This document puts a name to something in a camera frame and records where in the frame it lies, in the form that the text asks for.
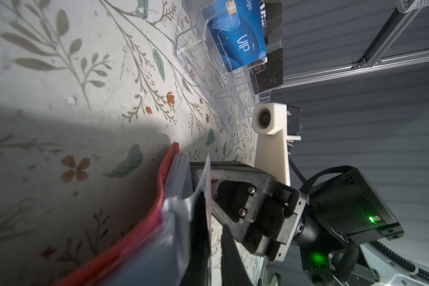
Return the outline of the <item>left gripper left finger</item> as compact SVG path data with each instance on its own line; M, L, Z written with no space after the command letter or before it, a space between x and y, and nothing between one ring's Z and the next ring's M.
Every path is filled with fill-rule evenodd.
M197 194L190 220L189 262L180 286L208 286L210 277L210 235L206 218L206 200Z

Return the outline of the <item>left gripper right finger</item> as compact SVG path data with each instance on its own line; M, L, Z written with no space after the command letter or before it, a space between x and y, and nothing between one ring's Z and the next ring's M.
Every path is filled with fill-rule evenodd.
M234 238L227 225L223 226L221 236L221 276L223 286L252 286L244 268Z

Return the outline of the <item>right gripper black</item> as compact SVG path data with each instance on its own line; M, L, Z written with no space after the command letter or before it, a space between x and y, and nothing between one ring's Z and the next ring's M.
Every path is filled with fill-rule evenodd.
M212 215L251 254L282 262L307 202L301 191L238 161L210 162Z

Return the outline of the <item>red leather card holder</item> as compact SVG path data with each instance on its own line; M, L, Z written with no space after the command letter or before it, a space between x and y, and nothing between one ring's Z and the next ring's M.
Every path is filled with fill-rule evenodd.
M151 186L151 206L113 244L58 281L60 286L179 286L189 262L190 220L203 193L210 235L210 164L201 183L191 179L189 159L173 143Z

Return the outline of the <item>dark brown card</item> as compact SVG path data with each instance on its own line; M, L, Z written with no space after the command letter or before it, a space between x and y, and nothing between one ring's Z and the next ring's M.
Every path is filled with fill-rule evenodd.
M267 53L267 62L250 70L255 94L280 87L284 81L283 48Z

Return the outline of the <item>clear acrylic organizer tray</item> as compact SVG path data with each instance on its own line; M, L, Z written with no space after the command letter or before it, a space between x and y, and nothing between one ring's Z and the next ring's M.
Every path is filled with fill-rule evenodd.
M180 1L174 55L221 121L244 129L284 81L282 1Z

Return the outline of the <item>blue vip card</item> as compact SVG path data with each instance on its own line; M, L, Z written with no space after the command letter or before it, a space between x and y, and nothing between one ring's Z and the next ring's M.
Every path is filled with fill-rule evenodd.
M214 1L201 12L228 72L266 57L259 1Z

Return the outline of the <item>black vip card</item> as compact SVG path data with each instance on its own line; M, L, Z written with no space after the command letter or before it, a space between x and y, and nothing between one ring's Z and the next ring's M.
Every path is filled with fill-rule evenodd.
M259 3L265 44L276 44L282 39L283 1L261 0Z

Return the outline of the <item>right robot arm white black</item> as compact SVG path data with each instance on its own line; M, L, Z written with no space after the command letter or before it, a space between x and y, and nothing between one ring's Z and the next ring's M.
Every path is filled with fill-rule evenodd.
M359 169L325 170L300 189L240 162L215 162L212 214L228 236L253 255L282 262L300 249L303 271L316 286L429 286L429 271L381 240L404 230Z

